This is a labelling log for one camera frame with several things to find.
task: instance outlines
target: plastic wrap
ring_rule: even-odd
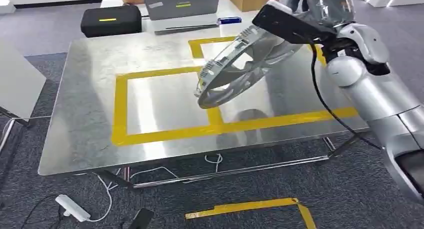
[[[353,0],[307,0],[309,10],[319,24],[335,27],[355,21]]]

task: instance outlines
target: blue object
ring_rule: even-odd
[[[242,19],[238,16],[230,16],[230,17],[221,17],[218,19],[218,24],[233,24],[233,23],[241,23]]]

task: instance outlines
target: metal table frame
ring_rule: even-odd
[[[4,135],[3,135],[3,137],[1,138],[1,141],[0,141],[0,156],[1,156],[3,148],[5,147],[6,142],[9,139],[9,135],[12,131],[13,126],[15,125],[15,122],[18,122],[19,124],[21,124],[24,127],[29,127],[30,123],[28,121],[24,120],[24,119],[15,119],[15,118],[19,118],[19,116],[11,113],[10,111],[2,108],[1,106],[0,106],[0,115],[6,116],[9,119],[11,119],[11,122],[9,123],[9,125],[7,125],[7,128],[4,128]]]
[[[207,174],[200,174],[200,175],[191,175],[191,176],[185,176],[185,177],[178,177],[178,178],[172,178],[172,179],[166,179],[166,180],[159,180],[159,181],[151,181],[151,182],[142,182],[142,183],[131,183],[130,177],[131,177],[131,168],[125,167],[123,178],[113,174],[110,171],[99,171],[96,172],[99,176],[114,182],[121,187],[124,187],[129,190],[136,190],[141,188],[148,188],[148,187],[154,187],[159,185],[166,185],[166,184],[173,184],[173,183],[191,183],[191,182],[197,182],[202,180],[208,180],[212,178],[218,178],[228,175],[236,175],[236,174],[242,174],[242,173],[249,173],[249,172],[256,172],[256,171],[262,171],[262,170],[268,170],[268,169],[274,169],[274,168],[282,168],[282,167],[288,167],[288,166],[294,166],[294,165],[300,165],[300,164],[306,164],[306,163],[314,163],[314,162],[321,162],[321,161],[328,161],[328,160],[334,160],[338,156],[340,156],[343,152],[345,152],[349,147],[353,144],[355,144],[357,141],[360,140],[358,136],[362,136],[366,134],[367,132],[358,132],[357,135],[353,135],[351,138],[346,140],[344,143],[342,143],[340,146],[335,147],[333,142],[328,137],[322,138],[322,140],[325,142],[326,147],[328,148],[328,154],[322,155],[322,156],[316,156],[316,157],[310,157],[310,158],[304,158],[304,159],[298,159],[298,160],[290,160],[290,161],[283,161],[273,164],[265,164],[265,165],[257,165],[257,166],[251,166],[251,167],[244,167],[239,169],[232,169],[232,170],[225,170],[225,171],[218,171],[213,173],[207,173]]]

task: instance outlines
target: white cable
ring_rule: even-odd
[[[218,159],[216,160],[216,161],[211,161],[211,160],[208,160],[208,155],[205,155],[204,156],[204,160],[205,161],[207,161],[208,163],[212,163],[212,164],[216,164],[216,166],[215,166],[215,172],[217,173],[218,172],[218,166],[219,166],[219,164],[223,161],[223,156],[220,154],[220,153],[217,153],[217,155],[218,155]],[[188,184],[188,183],[194,183],[194,182],[198,182],[198,181],[204,181],[204,180],[209,180],[209,179],[211,179],[212,177],[209,177],[209,178],[203,178],[203,179],[197,179],[197,180],[189,180],[189,181],[184,181],[183,183],[184,184]]]
[[[106,213],[102,217],[100,217],[99,219],[91,220],[91,219],[88,219],[87,218],[86,221],[87,222],[91,222],[91,223],[99,222],[99,221],[105,219],[105,217],[111,212],[112,203],[113,203],[113,201],[112,201],[112,195],[111,195],[111,192],[109,191],[108,186],[106,185],[106,182],[99,175],[97,175],[97,177],[100,180],[100,182],[103,184],[104,188],[106,189],[106,193],[107,193],[107,196],[109,197],[110,203],[109,203],[109,208],[107,209]]]
[[[121,172],[121,169],[119,168],[118,169],[118,171],[115,173],[115,175],[116,176],[118,176],[118,174]],[[112,189],[114,189],[114,188],[116,188],[118,185],[114,185],[114,186],[112,186],[112,181],[111,182],[109,182],[109,185],[107,186],[107,189],[110,191],[110,190],[112,190]]]
[[[164,166],[160,166],[160,167],[156,167],[156,168],[153,168],[153,169],[150,169],[150,170],[143,170],[143,171],[136,172],[136,173],[132,174],[132,175],[129,177],[129,179],[132,179],[134,176],[136,176],[136,175],[138,175],[138,174],[148,173],[148,172],[153,172],[153,171],[156,171],[156,170],[158,170],[158,169],[165,169],[165,170],[167,170],[170,174],[172,174],[175,178],[178,178],[178,176],[177,176],[177,175],[175,175],[175,174],[174,174],[172,171],[170,171],[168,168],[166,168],[166,167],[164,167]]]
[[[218,155],[218,159],[216,161],[208,160],[208,155],[204,156],[204,160],[207,161],[208,163],[216,164],[215,172],[217,173],[218,172],[218,166],[223,161],[223,156],[220,153],[217,153],[216,155]]]

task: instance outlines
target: yellow tape on floor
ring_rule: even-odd
[[[303,221],[307,229],[315,229],[315,223],[309,212],[309,209],[300,204],[297,198],[282,198],[274,200],[263,200],[263,201],[252,201],[252,202],[243,202],[235,204],[226,204],[226,205],[216,205],[212,210],[205,210],[193,213],[185,214],[185,218],[195,219],[202,217],[210,217],[219,214],[234,213],[247,210],[263,209],[263,208],[274,208],[274,207],[284,207],[290,205],[297,205],[300,211],[300,215],[303,218]]]

